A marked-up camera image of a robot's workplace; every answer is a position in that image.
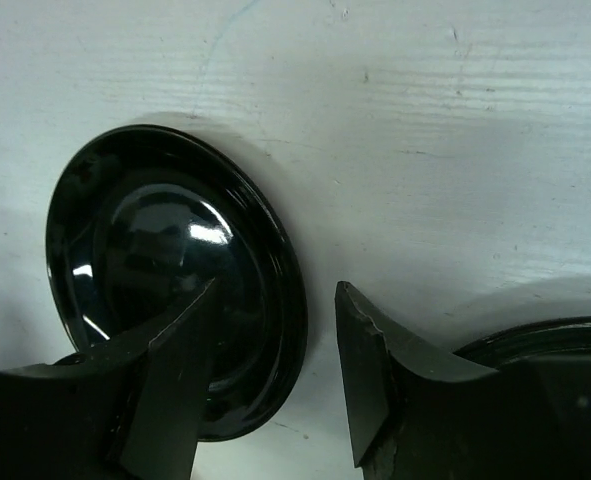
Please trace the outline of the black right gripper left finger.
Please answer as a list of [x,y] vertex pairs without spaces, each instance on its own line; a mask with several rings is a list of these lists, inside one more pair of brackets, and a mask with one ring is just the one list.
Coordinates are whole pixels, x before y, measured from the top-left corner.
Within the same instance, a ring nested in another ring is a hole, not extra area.
[[215,285],[54,364],[0,371],[0,479],[187,479],[214,359]]

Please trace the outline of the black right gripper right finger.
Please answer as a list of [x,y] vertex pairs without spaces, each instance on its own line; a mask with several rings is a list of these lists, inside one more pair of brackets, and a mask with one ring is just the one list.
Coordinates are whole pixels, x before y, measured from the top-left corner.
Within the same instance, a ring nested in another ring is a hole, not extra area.
[[591,479],[591,354],[493,369],[335,291],[352,455],[367,479]]

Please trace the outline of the glossy black plate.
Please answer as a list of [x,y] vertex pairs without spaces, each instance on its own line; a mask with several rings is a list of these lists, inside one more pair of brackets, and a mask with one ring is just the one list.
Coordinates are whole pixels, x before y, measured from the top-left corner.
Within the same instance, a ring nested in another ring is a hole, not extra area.
[[56,184],[45,251],[57,311],[79,350],[217,281],[222,320],[202,440],[249,434],[285,403],[307,346],[303,275],[266,197],[215,147],[151,124],[89,141]]

